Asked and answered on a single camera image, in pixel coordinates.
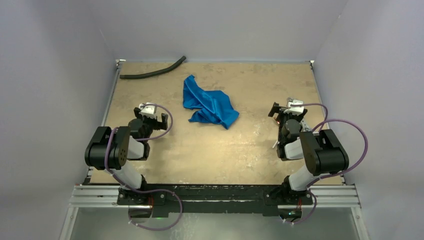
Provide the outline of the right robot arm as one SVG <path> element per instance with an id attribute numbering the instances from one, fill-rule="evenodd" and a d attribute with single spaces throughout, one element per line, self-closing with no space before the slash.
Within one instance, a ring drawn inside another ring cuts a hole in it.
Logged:
<path id="1" fill-rule="evenodd" d="M 277 157 L 282 161 L 304 160 L 304 165 L 286 176 L 281 184 L 280 196 L 288 204 L 298 200 L 313 181 L 338 174 L 350 163 L 348 154 L 332 130 L 314 132 L 302 124 L 307 112 L 302 101 L 292 100 L 287 106 L 273 103 L 268 114 L 278 123 L 274 144 Z"/>

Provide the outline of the aluminium frame rail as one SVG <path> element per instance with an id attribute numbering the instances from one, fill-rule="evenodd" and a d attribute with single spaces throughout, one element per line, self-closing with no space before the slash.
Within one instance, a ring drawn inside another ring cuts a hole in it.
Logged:
<path id="1" fill-rule="evenodd" d="M 269 192 L 273 185 L 170 185 L 170 193 L 154 192 L 145 200 L 125 200 L 117 185 L 77 185 L 72 191 L 69 206 L 74 208 L 138 208 L 150 209 L 175 201 L 183 203 L 259 203 L 279 209 L 359 208 L 361 206 L 355 186 L 314 185 L 301 200 L 278 200 Z"/>

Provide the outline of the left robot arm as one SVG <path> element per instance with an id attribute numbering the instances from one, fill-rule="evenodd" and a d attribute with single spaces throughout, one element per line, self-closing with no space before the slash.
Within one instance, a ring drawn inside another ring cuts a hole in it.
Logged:
<path id="1" fill-rule="evenodd" d="M 127 125 L 111 128 L 99 126 L 84 153 L 87 166 L 110 174 L 129 197 L 138 205 L 149 199 L 145 177 L 137 172 L 131 161 L 146 161 L 150 155 L 149 141 L 152 133 L 162 130 L 166 135 L 173 126 L 173 116 L 168 109 L 160 115 L 154 103 L 142 103 L 134 108 L 135 118 Z"/>

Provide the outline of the red handled adjustable wrench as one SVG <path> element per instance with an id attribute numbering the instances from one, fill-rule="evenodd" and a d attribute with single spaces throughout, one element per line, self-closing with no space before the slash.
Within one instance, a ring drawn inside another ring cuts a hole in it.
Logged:
<path id="1" fill-rule="evenodd" d="M 309 132 L 311 130 L 310 126 L 304 119 L 302 119 L 300 123 L 301 123 L 303 132 Z"/>

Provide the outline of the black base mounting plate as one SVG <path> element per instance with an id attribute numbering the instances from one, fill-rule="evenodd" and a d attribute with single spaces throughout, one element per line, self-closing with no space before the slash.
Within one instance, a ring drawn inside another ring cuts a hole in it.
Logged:
<path id="1" fill-rule="evenodd" d="M 118 189 L 117 205 L 147 208 L 152 217 L 170 213 L 261 214 L 289 216 L 289 210 L 313 205 L 312 195 L 282 184 L 144 184 L 140 192 Z"/>

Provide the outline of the blue cloth napkin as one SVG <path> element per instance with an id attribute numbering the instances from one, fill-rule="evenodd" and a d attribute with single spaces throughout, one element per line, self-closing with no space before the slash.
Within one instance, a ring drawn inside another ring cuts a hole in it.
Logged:
<path id="1" fill-rule="evenodd" d="M 182 93 L 183 107 L 194 110 L 188 119 L 191 123 L 221 125 L 228 130 L 240 115 L 227 94 L 221 90 L 202 89 L 193 75 L 183 81 Z"/>

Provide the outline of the black foam tube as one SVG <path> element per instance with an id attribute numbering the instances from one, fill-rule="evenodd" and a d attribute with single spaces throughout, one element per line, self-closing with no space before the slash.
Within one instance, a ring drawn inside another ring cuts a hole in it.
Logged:
<path id="1" fill-rule="evenodd" d="M 155 70 L 152 72 L 141 73 L 141 74 L 120 74 L 119 78 L 122 80 L 140 80 L 140 79 L 147 79 L 147 78 L 167 74 L 175 70 L 176 68 L 178 68 L 186 59 L 187 57 L 183 55 L 179 60 L 177 60 L 175 63 L 173 63 L 172 65 L 166 68 Z"/>

